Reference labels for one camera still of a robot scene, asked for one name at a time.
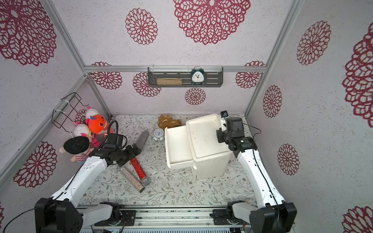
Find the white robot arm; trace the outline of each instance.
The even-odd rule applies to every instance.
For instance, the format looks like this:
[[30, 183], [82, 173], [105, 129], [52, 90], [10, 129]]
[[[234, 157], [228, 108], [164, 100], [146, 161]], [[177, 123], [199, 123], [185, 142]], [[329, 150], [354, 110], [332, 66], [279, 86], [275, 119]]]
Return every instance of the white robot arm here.
[[250, 223], [254, 233], [289, 232], [297, 209], [293, 203], [286, 203], [271, 181], [254, 140], [245, 137], [242, 119], [228, 117], [226, 111], [221, 112], [220, 116], [222, 128], [216, 131], [218, 142], [228, 144], [228, 148], [242, 164], [257, 200], [257, 207], [244, 201], [229, 202], [226, 208], [227, 220], [231, 223], [244, 220]]
[[120, 221], [119, 204], [102, 202], [99, 205], [76, 209], [79, 200], [87, 191], [96, 177], [113, 162], [123, 166], [129, 160], [139, 155], [149, 136], [144, 131], [136, 144], [122, 146], [124, 136], [110, 133], [109, 125], [106, 142], [102, 147], [95, 148], [80, 167], [77, 173], [50, 198], [41, 198], [35, 204], [36, 233], [73, 233], [100, 221], [116, 224]]

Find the red mandala pattern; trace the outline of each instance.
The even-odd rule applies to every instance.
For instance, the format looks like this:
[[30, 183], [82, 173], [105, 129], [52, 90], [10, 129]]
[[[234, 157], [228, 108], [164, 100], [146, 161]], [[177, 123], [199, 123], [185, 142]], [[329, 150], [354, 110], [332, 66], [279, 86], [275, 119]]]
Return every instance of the red mandala pattern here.
[[3, 211], [4, 211], [4, 208], [1, 207], [1, 202], [0, 202], [0, 228], [1, 228], [1, 223], [4, 220]]
[[331, 33], [330, 25], [325, 21], [319, 21], [310, 26], [299, 41], [297, 50], [299, 63], [308, 65], [317, 61], [327, 48]]
[[22, 65], [48, 63], [57, 48], [56, 37], [39, 1], [1, 1], [0, 50], [4, 58]]
[[[264, 66], [265, 64], [260, 61], [252, 61], [246, 63], [245, 66]], [[236, 83], [243, 88], [250, 88], [256, 86], [261, 73], [260, 72], [239, 72], [236, 74]]]
[[173, 0], [185, 35], [204, 45], [226, 40], [245, 20], [250, 0]]
[[280, 147], [277, 154], [277, 161], [281, 170], [288, 175], [294, 175], [299, 169], [298, 152], [292, 145], [283, 144]]
[[354, 46], [354, 54], [345, 65], [345, 100], [354, 107], [354, 115], [368, 120], [373, 128], [373, 23], [368, 33]]
[[85, 124], [85, 112], [87, 111], [87, 109], [82, 109], [80, 110], [76, 116], [75, 116], [75, 122], [79, 122], [81, 124]]
[[281, 108], [281, 91], [276, 85], [270, 86], [263, 97], [263, 110], [267, 117], [276, 116]]
[[136, 74], [136, 76], [132, 80], [132, 84], [135, 90], [140, 95], [147, 96], [147, 97], [156, 96], [162, 90], [161, 88], [158, 88], [158, 87], [154, 88], [154, 87], [149, 86], [148, 73], [146, 72]]
[[150, 44], [158, 35], [157, 23], [153, 16], [140, 8], [133, 9], [128, 13], [126, 28], [129, 36], [139, 44]]
[[[111, 66], [106, 62], [95, 62], [93, 66]], [[93, 80], [106, 89], [117, 89], [122, 85], [122, 76], [119, 72], [92, 72]]]
[[190, 105], [202, 104], [206, 99], [206, 92], [201, 88], [191, 88], [185, 93], [185, 100]]
[[56, 168], [57, 154], [48, 142], [41, 142], [13, 180], [19, 186], [35, 188], [48, 180]]
[[373, 210], [369, 206], [348, 209], [343, 218], [343, 233], [373, 232]]

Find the plush toy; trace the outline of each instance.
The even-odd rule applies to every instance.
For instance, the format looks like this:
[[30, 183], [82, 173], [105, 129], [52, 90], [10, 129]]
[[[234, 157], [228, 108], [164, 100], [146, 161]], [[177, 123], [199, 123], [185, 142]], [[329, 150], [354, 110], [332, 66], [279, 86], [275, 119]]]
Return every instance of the plush toy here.
[[104, 116], [94, 115], [90, 117], [90, 121], [88, 122], [88, 127], [92, 130], [93, 133], [104, 134], [106, 136], [109, 123], [106, 121]]
[[91, 116], [99, 115], [100, 113], [96, 110], [91, 108], [90, 106], [87, 107], [88, 110], [85, 112], [85, 123], [88, 125]]
[[61, 153], [68, 152], [74, 155], [70, 161], [84, 163], [94, 148], [89, 148], [90, 142], [85, 136], [78, 136], [67, 140], [59, 149]]
[[168, 114], [162, 114], [159, 118], [158, 118], [158, 127], [161, 128], [161, 129], [165, 129], [166, 127], [167, 128], [173, 128], [173, 127], [178, 127], [178, 126], [181, 126], [181, 120], [175, 120], [172, 118], [171, 115], [168, 115]]
[[96, 135], [91, 131], [91, 129], [86, 124], [80, 124], [75, 122], [76, 127], [74, 129], [74, 136], [84, 136], [88, 137], [90, 141], [90, 147], [98, 147], [100, 144], [96, 139]]

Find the floral tablecloth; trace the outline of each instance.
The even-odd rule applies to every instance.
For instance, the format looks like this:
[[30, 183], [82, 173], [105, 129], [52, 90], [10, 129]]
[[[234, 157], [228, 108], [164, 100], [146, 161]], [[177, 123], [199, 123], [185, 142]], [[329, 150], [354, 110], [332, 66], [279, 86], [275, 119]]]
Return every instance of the floral tablecloth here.
[[[182, 119], [183, 124], [189, 119], [200, 117], [191, 115], [173, 116]], [[119, 115], [119, 133], [127, 136], [132, 145], [142, 131], [148, 130], [153, 136], [157, 128], [159, 115]], [[239, 115], [246, 123], [244, 115]], [[245, 126], [246, 136], [250, 135]], [[190, 168], [171, 173], [166, 163], [164, 141], [153, 141], [149, 137], [137, 160], [151, 179], [142, 193], [139, 193], [119, 172], [117, 165], [106, 168], [88, 188], [80, 200], [81, 205], [99, 204], [102, 201], [116, 202], [122, 205], [225, 205], [229, 201], [248, 199], [256, 205], [254, 191], [246, 177], [243, 167], [233, 158], [229, 161], [221, 177], [196, 180]], [[125, 167], [138, 178], [133, 166]]]

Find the alarm clock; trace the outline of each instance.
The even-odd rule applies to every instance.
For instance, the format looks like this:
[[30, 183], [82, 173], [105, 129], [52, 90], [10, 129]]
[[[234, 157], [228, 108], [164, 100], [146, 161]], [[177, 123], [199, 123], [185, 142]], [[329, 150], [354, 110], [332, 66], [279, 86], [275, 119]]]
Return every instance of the alarm clock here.
[[192, 70], [192, 84], [203, 84], [205, 81], [205, 75], [202, 69]]
[[161, 128], [154, 130], [153, 140], [162, 141], [164, 139], [164, 131]]

